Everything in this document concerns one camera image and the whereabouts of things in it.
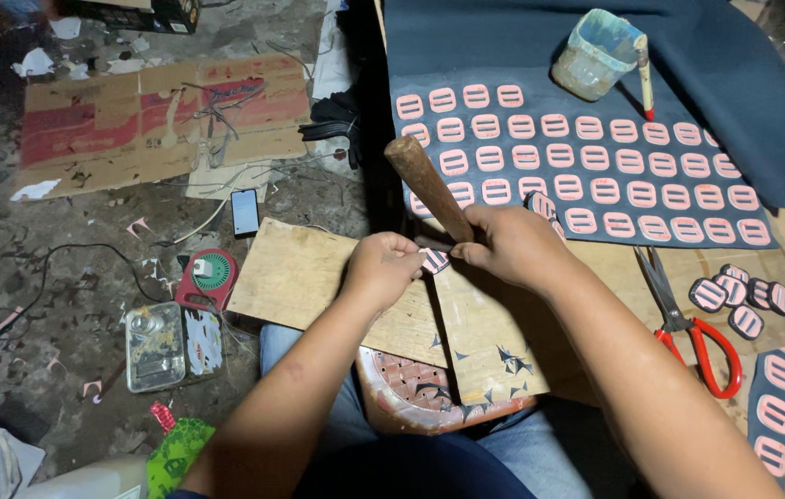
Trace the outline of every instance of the dirty floor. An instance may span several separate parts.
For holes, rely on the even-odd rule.
[[[173,62],[240,58],[271,50],[266,44],[270,40],[301,51],[304,62],[314,63],[326,6],[324,0],[235,0],[230,6],[205,10],[192,37],[144,34],[151,45],[145,55]],[[93,55],[113,60],[117,52],[128,50],[117,43],[116,35],[132,39],[139,34],[108,35],[100,27],[86,21],[76,40],[51,47],[52,53],[69,54],[78,62]],[[168,391],[138,395],[127,390],[121,319],[126,311],[152,302],[138,291],[127,264],[108,248],[61,249],[45,261],[47,251],[68,243],[110,244],[130,258],[147,294],[167,300],[164,280],[182,275],[178,255],[221,248],[241,262],[248,241],[232,238],[226,206],[219,222],[184,243],[151,246],[175,231],[191,230],[216,210],[217,201],[184,196],[185,187],[179,185],[187,176],[167,181],[177,185],[155,183],[67,199],[9,202],[10,177],[17,168],[12,139],[20,98],[21,92],[12,91],[0,97],[0,322],[15,307],[35,299],[45,266],[47,273],[40,300],[17,322],[9,334],[13,339],[0,338],[0,416],[47,451],[36,475],[36,481],[43,481],[106,456],[151,452],[162,438],[161,427],[149,412],[156,401],[172,403],[176,418],[220,423],[256,382],[258,340],[253,335],[239,335],[240,343],[229,338],[225,376]],[[348,171],[346,160],[326,158],[321,167],[341,175],[325,172],[322,177],[328,181],[311,180],[307,177],[315,169],[309,166],[298,167],[304,175],[279,175],[259,206],[261,218],[321,225],[350,237],[366,235],[359,176]],[[153,232],[134,236],[125,231],[141,217]],[[157,265],[149,261],[153,258]],[[253,333],[258,327],[243,325]],[[103,385],[98,403],[93,389],[83,394],[84,384],[93,381]]]

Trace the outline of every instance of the red scissors handle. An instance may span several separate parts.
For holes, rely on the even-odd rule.
[[[740,390],[740,385],[743,381],[743,371],[740,365],[740,357],[737,356],[737,351],[734,349],[734,346],[731,345],[728,338],[719,333],[719,329],[704,323],[700,319],[697,319],[697,317],[693,317],[691,321],[694,323],[694,327],[688,329],[688,334],[691,336],[691,344],[694,346],[694,352],[697,355],[697,365],[700,366],[706,388],[709,389],[712,396],[717,399],[730,399],[731,397],[734,397]],[[725,353],[725,358],[728,360],[729,380],[728,386],[726,386],[724,390],[719,388],[716,378],[712,375],[712,366],[710,365],[709,353],[706,350],[704,335],[708,335],[712,338],[712,341],[716,342],[716,345],[722,349]],[[663,343],[682,365],[685,364],[682,356],[679,355],[679,350],[676,349],[675,344],[673,343],[673,335],[665,332],[663,329],[658,329],[654,332],[654,337]]]

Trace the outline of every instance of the hand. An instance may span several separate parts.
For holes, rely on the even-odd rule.
[[[420,277],[426,259],[420,247],[395,232],[379,232],[362,239],[349,259],[349,271],[340,297],[367,303],[373,312],[385,312],[393,306],[411,279]]]
[[[510,284],[548,296],[555,285],[566,283],[573,270],[582,266],[553,226],[531,210],[470,204],[463,213],[485,231],[487,246],[461,243],[454,246],[451,256]]]

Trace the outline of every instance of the blue jeans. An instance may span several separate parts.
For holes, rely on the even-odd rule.
[[[276,324],[263,327],[261,376],[301,334]],[[343,380],[315,456],[378,438],[362,415],[353,376]],[[635,482],[635,472],[614,445],[601,412],[555,397],[542,397],[537,407],[506,416],[477,443],[538,497],[626,496]]]

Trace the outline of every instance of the phone screen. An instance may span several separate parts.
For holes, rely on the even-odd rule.
[[[260,228],[254,189],[231,194],[231,223],[238,238],[249,237]]]

